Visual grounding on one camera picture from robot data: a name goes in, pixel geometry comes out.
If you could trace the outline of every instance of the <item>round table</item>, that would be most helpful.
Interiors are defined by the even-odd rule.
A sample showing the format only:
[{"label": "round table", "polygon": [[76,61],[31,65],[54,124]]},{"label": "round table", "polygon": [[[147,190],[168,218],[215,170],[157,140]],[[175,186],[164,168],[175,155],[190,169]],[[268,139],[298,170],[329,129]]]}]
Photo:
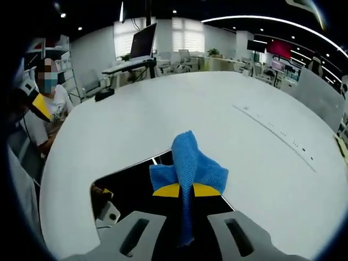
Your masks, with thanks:
[{"label": "round table", "polygon": [[[243,106],[305,146],[314,170],[237,109]],[[196,72],[127,85],[73,109],[41,182],[40,220],[48,249],[65,258],[96,247],[91,184],[168,150],[187,130],[205,155],[229,169],[226,200],[267,230],[278,249],[314,258],[335,235],[347,211],[348,184],[329,126],[259,80],[236,72]]]}]

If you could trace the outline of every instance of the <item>microfiber cloth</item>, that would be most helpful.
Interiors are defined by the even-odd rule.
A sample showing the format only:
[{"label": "microfiber cloth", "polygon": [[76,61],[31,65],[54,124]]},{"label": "microfiber cloth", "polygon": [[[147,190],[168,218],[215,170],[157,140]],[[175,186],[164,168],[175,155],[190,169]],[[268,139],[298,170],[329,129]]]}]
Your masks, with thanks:
[{"label": "microfiber cloth", "polygon": [[226,187],[228,170],[198,149],[192,131],[176,136],[171,148],[174,165],[151,165],[150,176],[155,191],[174,183],[180,184],[183,200],[181,244],[187,245],[193,240],[190,216],[190,189],[193,183],[211,186],[222,194]]}]

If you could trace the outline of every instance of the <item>window blind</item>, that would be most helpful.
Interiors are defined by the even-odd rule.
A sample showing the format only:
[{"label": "window blind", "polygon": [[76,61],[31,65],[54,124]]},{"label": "window blind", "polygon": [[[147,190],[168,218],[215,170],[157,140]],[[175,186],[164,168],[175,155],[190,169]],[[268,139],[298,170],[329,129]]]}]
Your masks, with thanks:
[{"label": "window blind", "polygon": [[[151,17],[151,24],[155,23],[155,17]],[[146,27],[146,19],[136,18],[136,25],[140,28],[140,30]],[[120,59],[121,56],[124,56],[131,52],[133,36],[136,34],[138,30],[134,27],[131,19],[125,20],[124,23],[115,22],[114,23],[114,44],[115,44],[115,55],[116,58]],[[157,49],[156,45],[156,35],[153,43],[153,51]]]},{"label": "window blind", "polygon": [[191,52],[204,52],[203,23],[200,21],[176,18],[172,19],[173,51],[187,49]]}]

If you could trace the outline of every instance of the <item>face mask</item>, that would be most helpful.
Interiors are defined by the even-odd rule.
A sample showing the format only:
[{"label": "face mask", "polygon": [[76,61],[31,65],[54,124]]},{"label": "face mask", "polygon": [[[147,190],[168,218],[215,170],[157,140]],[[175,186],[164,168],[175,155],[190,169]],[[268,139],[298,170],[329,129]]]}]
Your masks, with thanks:
[{"label": "face mask", "polygon": [[45,77],[45,93],[50,93],[52,91],[52,87],[56,87],[58,84],[58,73],[51,72],[49,77]]}]

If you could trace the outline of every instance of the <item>potted plant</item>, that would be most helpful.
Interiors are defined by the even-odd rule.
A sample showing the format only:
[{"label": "potted plant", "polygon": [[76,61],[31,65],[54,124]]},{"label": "potted plant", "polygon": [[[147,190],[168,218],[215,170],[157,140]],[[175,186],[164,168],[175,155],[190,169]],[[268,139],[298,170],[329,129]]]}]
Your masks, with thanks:
[{"label": "potted plant", "polygon": [[121,60],[122,61],[129,61],[129,57],[131,56],[131,54],[127,53],[126,55],[124,56],[121,56]]},{"label": "potted plant", "polygon": [[208,50],[208,56],[209,57],[214,57],[214,58],[220,58],[220,52],[216,48],[212,48]]}]

